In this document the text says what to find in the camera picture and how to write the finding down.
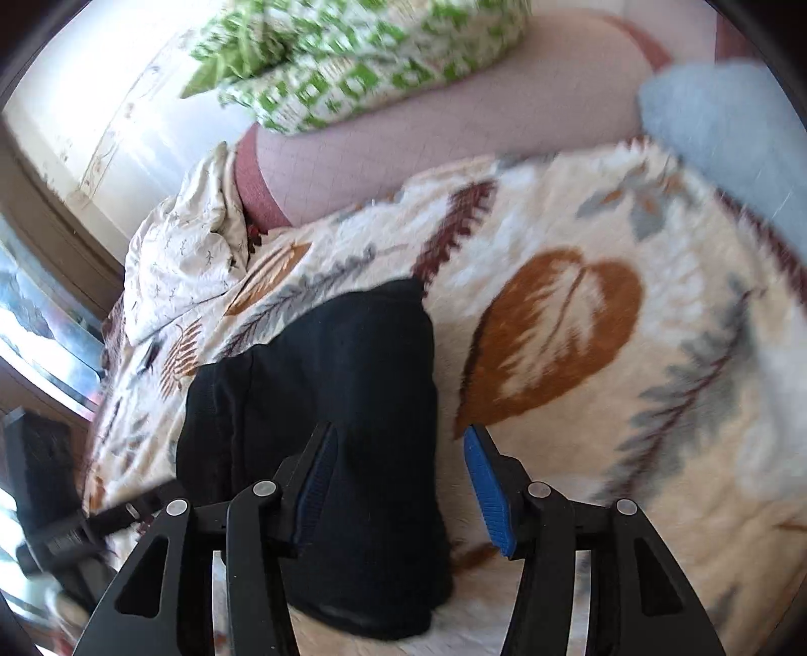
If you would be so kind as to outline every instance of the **bed sheet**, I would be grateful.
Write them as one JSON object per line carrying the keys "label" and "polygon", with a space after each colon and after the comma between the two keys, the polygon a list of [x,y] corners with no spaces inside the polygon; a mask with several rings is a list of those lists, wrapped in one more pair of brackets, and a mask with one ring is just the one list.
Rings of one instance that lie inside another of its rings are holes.
{"label": "bed sheet", "polygon": [[[459,437],[476,421],[568,498],[641,503],[727,653],[753,654],[807,559],[807,314],[788,257],[648,140],[428,171],[395,198],[270,232],[229,291],[123,345],[86,504],[173,476],[201,364],[268,342],[336,295],[415,275],[435,331],[456,591],[427,634],[398,643],[295,613],[301,653],[499,653],[521,566],[491,547],[464,471]],[[135,539],[116,541],[119,558]],[[581,591],[575,656],[586,603]]]}

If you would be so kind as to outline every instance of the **silver screw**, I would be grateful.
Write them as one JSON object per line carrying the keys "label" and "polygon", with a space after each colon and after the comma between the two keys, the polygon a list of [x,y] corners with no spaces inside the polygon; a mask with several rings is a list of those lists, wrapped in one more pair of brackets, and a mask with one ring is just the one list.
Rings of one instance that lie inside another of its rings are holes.
{"label": "silver screw", "polygon": [[628,517],[636,515],[638,509],[639,506],[633,503],[629,498],[621,498],[617,501],[617,510],[623,515],[628,515]]}
{"label": "silver screw", "polygon": [[259,481],[253,486],[253,492],[256,497],[268,497],[274,494],[278,487],[272,481]]}
{"label": "silver screw", "polygon": [[188,502],[184,498],[176,498],[165,509],[172,517],[179,517],[183,512],[188,509]]}
{"label": "silver screw", "polygon": [[552,494],[552,488],[546,483],[530,483],[527,491],[529,496],[535,498],[546,498]]}

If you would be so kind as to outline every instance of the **green and white patterned fabric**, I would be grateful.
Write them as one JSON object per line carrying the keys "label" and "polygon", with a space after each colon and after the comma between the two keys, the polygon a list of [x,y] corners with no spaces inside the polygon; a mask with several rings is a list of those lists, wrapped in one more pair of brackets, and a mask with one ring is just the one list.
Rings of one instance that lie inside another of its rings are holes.
{"label": "green and white patterned fabric", "polygon": [[182,97],[219,88],[265,128],[307,132],[492,64],[529,14],[529,0],[229,0]]}

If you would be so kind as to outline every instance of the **black folded cloth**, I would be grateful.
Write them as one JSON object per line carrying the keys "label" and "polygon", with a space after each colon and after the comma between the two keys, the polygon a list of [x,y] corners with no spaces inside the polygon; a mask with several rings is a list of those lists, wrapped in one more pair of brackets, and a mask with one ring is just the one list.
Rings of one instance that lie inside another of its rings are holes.
{"label": "black folded cloth", "polygon": [[380,640],[425,632],[451,592],[437,508],[432,323],[416,280],[331,299],[269,344],[199,369],[177,448],[195,505],[272,478],[329,421],[339,455],[313,544],[283,561],[289,603]]}

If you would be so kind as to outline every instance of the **light blue fabric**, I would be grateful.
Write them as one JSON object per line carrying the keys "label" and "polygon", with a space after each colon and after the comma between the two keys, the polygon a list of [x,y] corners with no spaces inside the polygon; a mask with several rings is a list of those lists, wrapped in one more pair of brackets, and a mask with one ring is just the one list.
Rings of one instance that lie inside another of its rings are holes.
{"label": "light blue fabric", "polygon": [[807,261],[807,131],[756,62],[672,66],[639,91],[645,131],[771,221]]}

